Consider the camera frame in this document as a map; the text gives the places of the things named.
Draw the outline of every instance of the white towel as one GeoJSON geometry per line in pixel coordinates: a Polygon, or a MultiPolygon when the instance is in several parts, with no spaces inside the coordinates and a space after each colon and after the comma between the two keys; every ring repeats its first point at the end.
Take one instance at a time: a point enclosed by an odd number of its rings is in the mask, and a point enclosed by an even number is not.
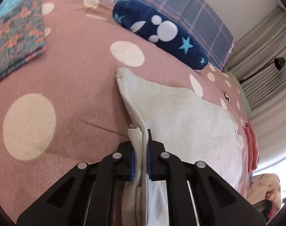
{"type": "Polygon", "coordinates": [[[169,225],[165,181],[151,182],[146,172],[147,129],[166,151],[185,162],[205,161],[237,189],[242,157],[232,115],[189,89],[146,81],[127,68],[118,68],[116,79],[132,119],[128,134],[139,159],[137,176],[123,193],[123,226],[169,225]]]}

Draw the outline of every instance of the pink cloth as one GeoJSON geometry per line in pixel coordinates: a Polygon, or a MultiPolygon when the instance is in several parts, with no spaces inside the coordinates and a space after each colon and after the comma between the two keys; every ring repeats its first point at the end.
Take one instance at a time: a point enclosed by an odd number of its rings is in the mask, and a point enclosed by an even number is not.
{"type": "Polygon", "coordinates": [[[248,121],[246,123],[245,132],[248,138],[248,152],[249,152],[249,162],[248,162],[248,173],[252,173],[257,169],[259,162],[259,150],[257,144],[257,137],[251,123],[248,121]]]}

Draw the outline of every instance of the floral fabric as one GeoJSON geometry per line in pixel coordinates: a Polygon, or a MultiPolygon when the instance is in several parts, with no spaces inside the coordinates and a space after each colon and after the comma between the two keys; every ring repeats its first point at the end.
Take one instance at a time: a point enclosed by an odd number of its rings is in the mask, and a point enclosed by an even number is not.
{"type": "Polygon", "coordinates": [[[45,50],[40,1],[22,1],[0,18],[0,80],[45,50]]]}

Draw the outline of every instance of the blue star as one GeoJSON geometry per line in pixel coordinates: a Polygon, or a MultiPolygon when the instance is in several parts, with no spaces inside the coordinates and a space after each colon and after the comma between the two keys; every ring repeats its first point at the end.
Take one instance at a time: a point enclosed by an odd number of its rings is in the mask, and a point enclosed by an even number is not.
{"type": "Polygon", "coordinates": [[[204,64],[204,63],[206,63],[206,62],[205,62],[205,59],[204,59],[204,58],[201,58],[200,63],[201,63],[201,65],[204,64]]]}
{"type": "Polygon", "coordinates": [[[118,24],[121,24],[122,23],[121,19],[123,19],[125,16],[127,16],[127,15],[119,17],[118,13],[115,13],[114,19],[118,24]]]}
{"type": "Polygon", "coordinates": [[[183,45],[180,46],[178,49],[183,49],[185,51],[185,54],[188,52],[188,49],[193,47],[190,43],[189,43],[190,38],[188,37],[187,40],[185,40],[182,37],[182,41],[183,41],[183,45]]]}

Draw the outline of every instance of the white curtain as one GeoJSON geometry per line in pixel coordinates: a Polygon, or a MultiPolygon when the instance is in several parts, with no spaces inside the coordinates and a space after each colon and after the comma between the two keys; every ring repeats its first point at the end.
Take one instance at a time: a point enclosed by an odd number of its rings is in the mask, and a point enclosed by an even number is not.
{"type": "Polygon", "coordinates": [[[286,158],[286,89],[252,111],[249,116],[258,140],[258,170],[286,158]]]}
{"type": "MultiPolygon", "coordinates": [[[[240,80],[274,58],[286,59],[286,12],[277,8],[234,47],[226,68],[240,80]]],[[[274,65],[242,85],[258,140],[258,170],[286,158],[286,65],[274,65]]]]}
{"type": "MultiPolygon", "coordinates": [[[[286,59],[286,12],[280,7],[236,43],[226,67],[240,80],[277,57],[286,59]]],[[[278,71],[272,64],[241,87],[253,111],[286,87],[286,65],[278,71]]]]}

